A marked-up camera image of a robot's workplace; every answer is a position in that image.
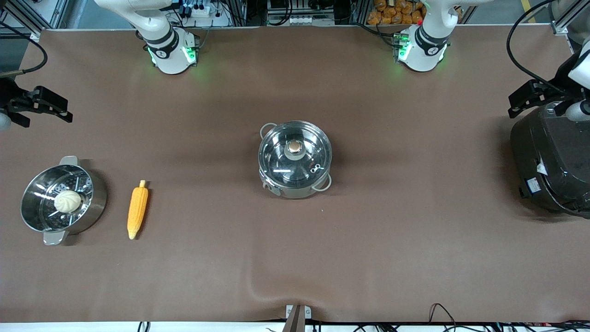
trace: green indicator light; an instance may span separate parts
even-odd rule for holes
[[[195,50],[193,48],[182,47],[182,52],[185,54],[186,60],[190,63],[195,61]]]
[[[149,48],[147,49],[147,52],[149,53],[149,55],[152,57],[152,62],[154,64],[156,64],[156,56],[154,56],[154,54],[152,53],[152,50],[150,50]]]
[[[405,61],[409,52],[412,50],[412,42],[407,42],[399,51],[399,59]]]

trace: cooking pot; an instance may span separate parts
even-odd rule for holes
[[[43,233],[46,245],[58,245],[68,234],[92,226],[106,198],[102,179],[80,167],[77,157],[64,157],[29,183],[22,195],[21,216],[32,230]]]
[[[269,126],[273,128],[263,135]],[[267,123],[260,128],[260,137],[258,165],[263,188],[277,196],[304,198],[332,185],[332,146],[316,125],[305,121]]]

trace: table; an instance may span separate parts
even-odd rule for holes
[[[425,321],[433,302],[458,321],[588,318],[590,223],[518,196],[507,96],[529,78],[508,30],[458,27],[429,73],[358,27],[213,30],[177,76],[132,31],[43,32],[48,64],[18,82],[69,99],[74,122],[31,115],[0,134],[0,320],[252,321],[295,302],[324,321]],[[548,25],[513,45],[546,78],[570,55]],[[30,47],[23,66],[38,60]],[[258,129],[292,119],[333,144],[332,188],[304,200],[257,174]],[[19,202],[64,155],[106,180],[109,201],[46,247]]]

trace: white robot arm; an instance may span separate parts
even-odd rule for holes
[[[568,77],[586,90],[590,90],[590,43],[588,39],[582,47],[578,62],[576,62],[572,71],[569,72]],[[588,99],[584,99],[572,104],[565,111],[565,116],[575,122],[590,121],[590,102]]]
[[[173,28],[160,8],[172,0],[94,0],[98,6],[131,23],[148,46],[152,61],[166,74],[179,74],[196,65],[198,45],[195,35]]]
[[[396,58],[416,71],[432,70],[443,59],[447,41],[458,23],[458,5],[480,5],[492,0],[424,0],[428,9],[422,25],[403,30],[408,39],[395,50]]]

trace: pot handle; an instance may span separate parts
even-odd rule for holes
[[[260,138],[264,139],[264,135],[262,134],[262,131],[264,130],[264,128],[266,128],[268,126],[276,127],[277,124],[276,123],[269,122],[269,123],[265,124],[264,126],[262,126],[262,128],[260,128]]]
[[[60,165],[76,165],[80,166],[80,160],[75,155],[65,156],[60,160]]]
[[[315,191],[326,191],[326,190],[328,190],[328,188],[330,188],[330,186],[332,185],[332,177],[330,176],[330,173],[327,173],[327,174],[328,174],[328,185],[326,186],[326,188],[324,188],[324,189],[318,189],[315,186],[312,186],[312,189],[313,190],[315,190]]]
[[[59,245],[65,240],[65,237],[68,236],[68,234],[70,234],[70,232],[67,230],[59,233],[43,233],[43,243],[45,243],[46,246]]]

